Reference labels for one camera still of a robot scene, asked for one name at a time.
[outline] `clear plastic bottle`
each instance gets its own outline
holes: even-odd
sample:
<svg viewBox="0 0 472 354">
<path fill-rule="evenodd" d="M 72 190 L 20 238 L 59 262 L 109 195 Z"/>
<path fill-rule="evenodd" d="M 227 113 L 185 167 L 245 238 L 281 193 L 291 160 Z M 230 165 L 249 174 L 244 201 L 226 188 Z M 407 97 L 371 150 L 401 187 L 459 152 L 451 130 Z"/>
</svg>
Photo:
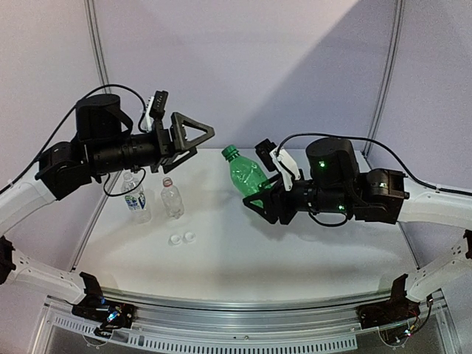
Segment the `clear plastic bottle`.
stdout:
<svg viewBox="0 0 472 354">
<path fill-rule="evenodd" d="M 182 197 L 177 187 L 173 185 L 172 179 L 166 177 L 162 180 L 164 188 L 161 192 L 161 198 L 164 202 L 165 211 L 170 218 L 178 219 L 184 214 L 184 205 Z"/>
<path fill-rule="evenodd" d="M 138 185 L 139 179 L 133 177 L 130 172 L 123 174 L 123 184 L 121 186 L 121 192 L 127 192 L 132 190 Z M 147 223 L 151 219 L 149 207 L 146 204 L 145 191 L 140 185 L 132 192 L 125 194 L 125 201 L 128 205 L 129 210 L 133 214 L 133 220 L 136 223 Z"/>
</svg>

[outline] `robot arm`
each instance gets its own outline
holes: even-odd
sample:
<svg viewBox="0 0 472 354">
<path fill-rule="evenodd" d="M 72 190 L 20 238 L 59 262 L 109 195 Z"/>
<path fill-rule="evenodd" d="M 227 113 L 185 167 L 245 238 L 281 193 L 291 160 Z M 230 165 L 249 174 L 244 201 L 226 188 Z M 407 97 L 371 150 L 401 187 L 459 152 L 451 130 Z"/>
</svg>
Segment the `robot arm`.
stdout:
<svg viewBox="0 0 472 354">
<path fill-rule="evenodd" d="M 265 140 L 257 155 L 269 171 L 271 188 L 243 199 L 269 223 L 291 222 L 297 212 L 316 221 L 323 212 L 343 214 L 367 222 L 431 222 L 465 229 L 464 238 L 423 268 L 398 277 L 389 300 L 359 308 L 363 327 L 408 319 L 419 303 L 446 283 L 472 270 L 472 190 L 445 192 L 451 187 L 424 187 L 399 171 L 376 169 L 360 173 L 347 139 L 324 138 L 308 145 L 311 179 L 305 180 L 286 151 Z M 263 207 L 252 203 L 262 201 Z"/>
<path fill-rule="evenodd" d="M 133 122 L 120 109 L 119 96 L 98 94 L 75 105 L 77 134 L 70 142 L 59 142 L 45 150 L 34 165 L 11 188 L 0 194 L 0 235 L 34 211 L 65 198 L 79 187 L 108 173 L 137 171 L 150 166 L 165 173 L 197 153 L 197 146 L 215 135 L 212 127 L 180 113 L 171 116 L 172 126 L 164 129 L 164 107 L 168 93 L 157 91 L 145 112 L 146 133 L 131 134 Z M 127 128 L 122 131 L 122 124 Z M 203 132 L 188 140 L 185 127 Z M 64 299 L 72 313 L 102 322 L 96 334 L 130 327 L 133 305 L 111 302 L 95 277 L 69 273 L 33 260 L 4 236 L 0 238 L 0 284 L 16 283 Z"/>
</svg>

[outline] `bottle cap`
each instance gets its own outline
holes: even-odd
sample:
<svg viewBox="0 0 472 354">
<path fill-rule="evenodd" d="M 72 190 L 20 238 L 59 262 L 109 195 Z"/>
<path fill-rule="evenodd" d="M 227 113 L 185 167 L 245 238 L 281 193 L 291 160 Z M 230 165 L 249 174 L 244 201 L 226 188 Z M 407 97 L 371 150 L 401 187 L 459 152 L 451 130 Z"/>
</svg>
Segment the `bottle cap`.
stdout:
<svg viewBox="0 0 472 354">
<path fill-rule="evenodd" d="M 133 179 L 133 175 L 131 174 L 131 172 L 126 171 L 125 173 L 123 173 L 123 179 L 127 182 L 131 181 Z"/>
<path fill-rule="evenodd" d="M 178 246 L 182 243 L 182 237 L 180 235 L 172 235 L 169 237 L 169 245 Z"/>
<path fill-rule="evenodd" d="M 223 151 L 221 151 L 221 154 L 226 160 L 233 156 L 235 153 L 239 153 L 239 151 L 234 145 L 228 145 L 223 149 Z"/>
<path fill-rule="evenodd" d="M 172 186 L 172 179 L 170 179 L 169 177 L 166 177 L 162 180 L 162 185 L 164 187 L 170 187 Z"/>
<path fill-rule="evenodd" d="M 195 234 L 191 231 L 188 231 L 188 232 L 185 232 L 185 235 L 184 235 L 184 242 L 185 243 L 191 243 L 193 241 L 195 241 L 197 237 L 195 236 Z"/>
</svg>

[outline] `green plastic bottle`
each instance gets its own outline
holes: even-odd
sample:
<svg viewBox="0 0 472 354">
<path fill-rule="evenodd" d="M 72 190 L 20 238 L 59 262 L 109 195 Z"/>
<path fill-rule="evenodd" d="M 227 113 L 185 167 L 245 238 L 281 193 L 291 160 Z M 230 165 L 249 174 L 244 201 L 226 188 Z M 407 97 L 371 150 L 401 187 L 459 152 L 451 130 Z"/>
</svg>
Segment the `green plastic bottle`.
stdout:
<svg viewBox="0 0 472 354">
<path fill-rule="evenodd" d="M 229 172 L 234 186 L 248 197 L 261 190 L 261 188 L 270 188 L 267 184 L 267 176 L 256 161 L 241 156 L 234 145 L 230 145 L 221 151 L 224 158 L 229 162 Z M 262 201 L 254 201 L 253 204 L 263 207 Z"/>
</svg>

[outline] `water bottle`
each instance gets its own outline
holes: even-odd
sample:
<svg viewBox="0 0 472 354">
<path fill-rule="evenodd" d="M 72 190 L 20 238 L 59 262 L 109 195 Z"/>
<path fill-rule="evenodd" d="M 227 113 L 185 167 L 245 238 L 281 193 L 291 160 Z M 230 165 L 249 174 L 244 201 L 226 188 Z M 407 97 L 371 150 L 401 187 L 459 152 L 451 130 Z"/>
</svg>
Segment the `water bottle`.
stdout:
<svg viewBox="0 0 472 354">
<path fill-rule="evenodd" d="M 184 205 L 182 197 L 177 187 L 173 185 L 172 179 L 166 177 L 162 180 L 164 188 L 161 192 L 161 198 L 164 202 L 165 212 L 170 218 L 178 219 L 184 214 Z"/>
<path fill-rule="evenodd" d="M 244 197 L 259 192 L 261 188 L 271 187 L 270 184 L 265 183 L 267 176 L 257 162 L 241 156 L 234 145 L 225 147 L 221 153 L 229 162 L 229 172 L 234 186 Z M 262 201 L 253 201 L 252 203 L 263 207 Z"/>
<path fill-rule="evenodd" d="M 125 193 L 125 201 L 128 205 L 129 210 L 133 214 L 133 220 L 136 223 L 147 223 L 151 219 L 151 214 L 148 206 L 146 205 L 145 191 L 142 185 L 131 191 L 135 186 L 138 185 L 139 179 L 133 177 L 130 172 L 123 174 L 123 185 L 121 186 L 121 192 Z"/>
</svg>

